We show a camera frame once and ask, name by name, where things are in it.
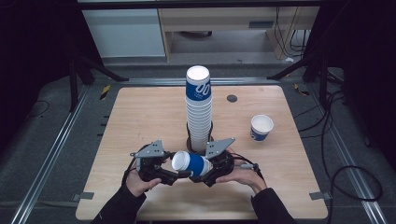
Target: wooden table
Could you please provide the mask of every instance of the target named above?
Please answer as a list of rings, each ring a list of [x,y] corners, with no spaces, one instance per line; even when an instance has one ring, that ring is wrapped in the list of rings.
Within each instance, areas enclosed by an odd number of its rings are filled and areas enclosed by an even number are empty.
[[[310,192],[319,191],[312,167],[278,86],[214,86],[212,136],[235,137],[231,147],[257,162],[267,185],[273,188],[294,218],[321,219],[327,216],[323,200],[312,201]],[[237,96],[235,103],[227,96]],[[186,150],[185,87],[124,88],[117,97],[81,199],[78,219],[93,219],[120,187],[131,152],[157,139],[166,151]],[[264,142],[250,138],[254,115],[271,117],[275,127]],[[163,168],[172,170],[171,162]],[[159,185],[146,193],[139,220],[256,219],[250,203],[251,188],[238,183],[209,188],[188,178],[173,186]]]

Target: person's arm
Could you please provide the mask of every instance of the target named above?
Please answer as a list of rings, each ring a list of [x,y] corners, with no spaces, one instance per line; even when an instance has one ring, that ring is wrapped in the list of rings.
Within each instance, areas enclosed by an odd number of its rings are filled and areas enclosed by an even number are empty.
[[[251,198],[259,223],[296,223],[273,189],[263,189]]]
[[[160,178],[143,181],[135,169],[135,164],[126,174],[128,177],[125,183],[122,183],[116,194],[105,204],[92,224],[134,223],[137,211],[146,200],[144,192],[161,183]]]
[[[244,161],[235,160],[235,167],[229,175],[224,175],[216,179],[217,183],[236,181],[243,185],[248,185],[253,190],[255,196],[251,198],[254,211],[259,223],[262,224],[290,224],[296,223],[291,217],[285,205],[277,197],[273,189],[268,189],[265,180],[259,177],[251,169],[240,168]]]
[[[145,200],[145,194],[135,197],[126,185],[122,185],[119,191],[105,204],[92,224],[134,223],[136,213]]]

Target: small hole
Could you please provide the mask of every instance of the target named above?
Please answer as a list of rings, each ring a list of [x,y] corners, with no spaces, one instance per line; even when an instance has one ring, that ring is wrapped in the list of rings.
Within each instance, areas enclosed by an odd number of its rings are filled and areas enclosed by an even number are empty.
[[[230,95],[227,96],[227,100],[230,103],[235,103],[238,100],[238,97],[236,97],[235,95],[230,94]]]

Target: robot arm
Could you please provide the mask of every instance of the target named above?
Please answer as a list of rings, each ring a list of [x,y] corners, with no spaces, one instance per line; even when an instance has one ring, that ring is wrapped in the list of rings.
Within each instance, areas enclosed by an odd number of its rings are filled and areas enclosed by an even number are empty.
[[[212,163],[212,169],[203,176],[190,177],[190,180],[194,183],[204,182],[212,187],[218,177],[230,174],[234,162],[227,148],[234,141],[235,138],[228,138],[207,143],[205,157]]]
[[[131,156],[136,159],[136,170],[144,181],[160,178],[161,183],[172,186],[179,178],[191,175],[191,171],[173,173],[161,167],[166,159],[173,156],[173,153],[163,150],[161,139],[142,147],[136,153],[131,153]]]

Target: black sleeve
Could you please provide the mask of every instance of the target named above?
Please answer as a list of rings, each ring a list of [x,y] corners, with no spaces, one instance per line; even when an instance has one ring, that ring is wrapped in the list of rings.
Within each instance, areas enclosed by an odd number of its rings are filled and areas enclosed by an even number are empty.
[[[137,211],[145,200],[145,194],[136,198],[126,185],[122,185],[91,224],[132,224],[136,219]]]
[[[273,189],[264,189],[251,198],[254,212],[262,224],[296,223]]]

